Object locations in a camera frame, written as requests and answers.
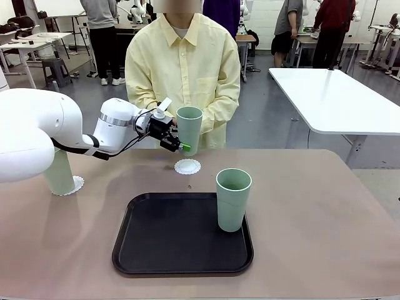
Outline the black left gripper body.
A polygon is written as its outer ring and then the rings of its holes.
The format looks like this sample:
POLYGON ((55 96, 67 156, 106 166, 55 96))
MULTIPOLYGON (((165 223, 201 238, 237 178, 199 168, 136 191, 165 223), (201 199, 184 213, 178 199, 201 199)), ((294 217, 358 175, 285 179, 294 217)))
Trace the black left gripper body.
POLYGON ((151 116, 147 128, 150 137, 162 141, 169 135, 173 126, 174 121, 171 117, 166 116, 163 119, 157 119, 156 117, 151 116))

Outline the pale green plastic cup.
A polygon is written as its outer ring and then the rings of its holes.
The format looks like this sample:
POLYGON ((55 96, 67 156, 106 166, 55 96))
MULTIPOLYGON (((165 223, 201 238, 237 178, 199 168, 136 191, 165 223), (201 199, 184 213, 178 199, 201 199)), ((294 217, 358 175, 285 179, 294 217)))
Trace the pale green plastic cup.
POLYGON ((50 191, 57 196, 71 194, 75 190, 74 178, 66 151, 56 148, 52 164, 44 171, 50 191))
POLYGON ((242 169, 223 169, 216 175, 217 221, 228 233, 241 228, 253 180, 242 169))
POLYGON ((192 106, 180 107, 176 111, 178 138, 184 144, 181 153, 194 156, 198 151, 203 112, 192 106))

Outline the white scalloped paper coaster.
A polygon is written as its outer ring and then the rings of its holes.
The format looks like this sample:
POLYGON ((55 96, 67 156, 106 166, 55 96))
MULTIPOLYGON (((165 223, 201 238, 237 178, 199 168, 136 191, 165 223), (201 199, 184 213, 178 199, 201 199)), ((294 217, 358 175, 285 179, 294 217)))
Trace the white scalloped paper coaster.
POLYGON ((201 170, 201 163, 195 159, 181 159, 175 163, 174 169, 178 174, 192 175, 201 170))
POLYGON ((56 196, 68 196, 68 195, 76 193, 77 191, 79 191, 84 186, 84 179, 81 176, 75 176, 74 175, 72 177, 72 179, 74 181, 74 189, 72 191, 69 191, 69 192, 64 193, 64 194, 52 191, 52 194, 56 195, 56 196))

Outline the person's right forearm yellow sleeve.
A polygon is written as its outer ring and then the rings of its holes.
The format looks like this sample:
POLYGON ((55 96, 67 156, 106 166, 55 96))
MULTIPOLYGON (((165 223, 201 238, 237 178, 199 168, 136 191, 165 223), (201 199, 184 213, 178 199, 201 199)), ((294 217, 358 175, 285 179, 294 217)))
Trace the person's right forearm yellow sleeve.
POLYGON ((141 109, 153 110, 158 107, 158 100, 153 91, 150 90, 130 91, 128 92, 128 99, 141 109))

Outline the person in yellow shirt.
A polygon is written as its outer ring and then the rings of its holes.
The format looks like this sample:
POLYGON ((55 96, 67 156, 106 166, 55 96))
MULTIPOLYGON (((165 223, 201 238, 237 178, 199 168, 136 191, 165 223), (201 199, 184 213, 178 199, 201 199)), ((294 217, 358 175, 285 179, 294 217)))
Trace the person in yellow shirt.
MULTIPOLYGON (((158 102, 172 100, 166 114, 193 106, 201 111, 218 94, 240 94, 241 64, 230 33, 201 13, 166 13, 141 29, 126 51, 128 92, 150 90, 158 102)), ((201 134, 199 147, 221 149, 226 126, 201 134)))

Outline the black plastic tray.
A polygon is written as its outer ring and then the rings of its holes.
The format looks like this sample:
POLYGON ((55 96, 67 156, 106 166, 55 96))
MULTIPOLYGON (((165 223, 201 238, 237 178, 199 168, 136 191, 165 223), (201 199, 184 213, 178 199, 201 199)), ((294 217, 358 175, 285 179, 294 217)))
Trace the black plastic tray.
POLYGON ((214 192, 155 192, 126 207, 112 263, 131 277, 236 276, 254 249, 248 222, 236 232, 218 226, 214 192))

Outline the grey plastic stool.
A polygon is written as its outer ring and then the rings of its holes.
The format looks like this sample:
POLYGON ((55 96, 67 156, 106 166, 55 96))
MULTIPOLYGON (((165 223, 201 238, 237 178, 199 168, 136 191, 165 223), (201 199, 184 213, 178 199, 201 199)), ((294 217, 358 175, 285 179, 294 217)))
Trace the grey plastic stool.
POLYGON ((60 88, 64 88, 72 82, 66 64, 61 58, 42 60, 42 71, 46 86, 56 81, 60 88))

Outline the person in purple top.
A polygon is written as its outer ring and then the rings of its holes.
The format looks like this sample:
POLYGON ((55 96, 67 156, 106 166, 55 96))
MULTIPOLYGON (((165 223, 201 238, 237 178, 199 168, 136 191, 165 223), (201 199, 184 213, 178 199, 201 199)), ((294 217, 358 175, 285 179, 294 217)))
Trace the person in purple top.
POLYGON ((227 29, 236 38, 240 20, 240 0, 204 0, 202 13, 227 29))

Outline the person in grey top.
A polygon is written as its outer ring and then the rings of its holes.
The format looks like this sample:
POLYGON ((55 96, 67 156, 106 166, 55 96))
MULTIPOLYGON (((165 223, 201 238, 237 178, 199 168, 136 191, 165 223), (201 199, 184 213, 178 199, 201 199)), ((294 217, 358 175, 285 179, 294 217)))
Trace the person in grey top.
POLYGON ((115 20, 118 18, 116 0, 79 0, 87 16, 87 25, 96 69, 103 86, 108 85, 108 70, 112 85, 125 83, 118 63, 115 20))

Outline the whiteboard on stand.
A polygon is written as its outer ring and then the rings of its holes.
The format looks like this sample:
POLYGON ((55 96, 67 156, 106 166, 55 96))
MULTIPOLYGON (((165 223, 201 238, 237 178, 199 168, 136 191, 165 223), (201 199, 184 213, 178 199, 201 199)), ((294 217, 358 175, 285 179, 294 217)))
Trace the whiteboard on stand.
POLYGON ((80 0, 33 0, 37 11, 50 18, 78 16, 84 12, 80 0))

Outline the white rectangular table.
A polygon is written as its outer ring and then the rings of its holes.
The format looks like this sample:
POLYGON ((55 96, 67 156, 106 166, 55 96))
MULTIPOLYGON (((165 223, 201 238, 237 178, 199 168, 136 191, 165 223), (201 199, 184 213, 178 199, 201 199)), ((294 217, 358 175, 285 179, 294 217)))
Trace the white rectangular table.
POLYGON ((300 121, 315 133, 342 136, 351 145, 349 167, 368 136, 400 136, 400 106, 338 69, 271 68, 269 73, 294 108, 288 149, 300 121))

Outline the black bag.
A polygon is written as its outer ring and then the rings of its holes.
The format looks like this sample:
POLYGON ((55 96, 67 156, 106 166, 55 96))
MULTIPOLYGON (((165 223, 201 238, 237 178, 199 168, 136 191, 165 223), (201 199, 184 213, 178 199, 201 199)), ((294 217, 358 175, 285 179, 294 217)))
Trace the black bag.
POLYGON ((29 16, 12 17, 7 20, 7 24, 18 29, 29 29, 35 26, 34 21, 29 16))

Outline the person in red sweater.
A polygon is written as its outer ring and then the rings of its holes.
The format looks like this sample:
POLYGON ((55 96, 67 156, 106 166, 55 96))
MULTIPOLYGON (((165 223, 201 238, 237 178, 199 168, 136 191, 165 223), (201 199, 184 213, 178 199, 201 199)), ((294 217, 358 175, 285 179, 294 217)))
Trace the person in red sweater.
POLYGON ((314 69, 332 69, 353 20, 356 0, 323 0, 313 29, 319 31, 314 51, 314 69))

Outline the grey lab desk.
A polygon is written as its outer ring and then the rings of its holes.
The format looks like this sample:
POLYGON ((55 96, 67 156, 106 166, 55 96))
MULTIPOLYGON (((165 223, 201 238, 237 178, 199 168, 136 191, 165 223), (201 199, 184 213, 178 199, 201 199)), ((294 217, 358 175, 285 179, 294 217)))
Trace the grey lab desk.
MULTIPOLYGON (((290 68, 311 68, 314 58, 314 50, 318 43, 317 39, 310 35, 299 35, 293 42, 285 63, 290 68)), ((345 64, 345 59, 349 57, 346 72, 353 67, 362 45, 368 45, 369 41, 360 37, 346 36, 342 44, 341 52, 338 56, 339 69, 345 64)))

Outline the white height-adjustable desk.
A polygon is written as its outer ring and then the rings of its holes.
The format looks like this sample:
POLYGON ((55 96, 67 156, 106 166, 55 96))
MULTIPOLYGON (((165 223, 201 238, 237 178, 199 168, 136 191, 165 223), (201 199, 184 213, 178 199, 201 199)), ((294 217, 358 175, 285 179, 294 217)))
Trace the white height-adjustable desk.
POLYGON ((386 75, 400 81, 400 27, 371 26, 373 36, 362 66, 380 69, 386 75))

